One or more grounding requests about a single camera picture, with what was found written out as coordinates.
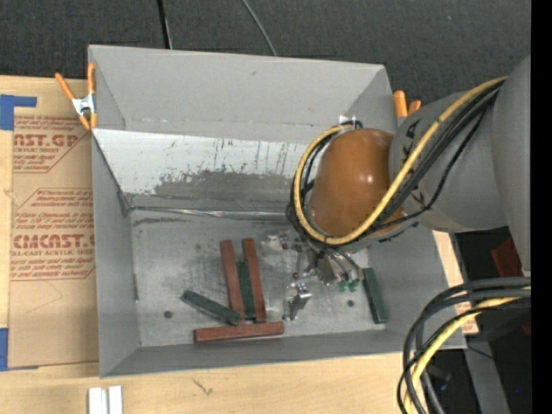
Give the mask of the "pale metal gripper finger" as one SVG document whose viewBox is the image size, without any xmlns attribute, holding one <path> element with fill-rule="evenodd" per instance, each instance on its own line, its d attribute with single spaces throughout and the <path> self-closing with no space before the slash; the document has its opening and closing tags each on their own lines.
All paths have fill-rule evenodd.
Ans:
<svg viewBox="0 0 552 414">
<path fill-rule="evenodd" d="M 298 313 L 305 308 L 311 296 L 311 291 L 305 282 L 299 276 L 294 275 L 293 281 L 286 288 L 282 319 L 284 321 L 295 320 Z"/>
<path fill-rule="evenodd" d="M 268 232 L 261 239 L 261 249 L 263 251 L 285 251 L 295 249 L 298 244 L 299 236 L 296 232 L 289 229 Z"/>
</svg>

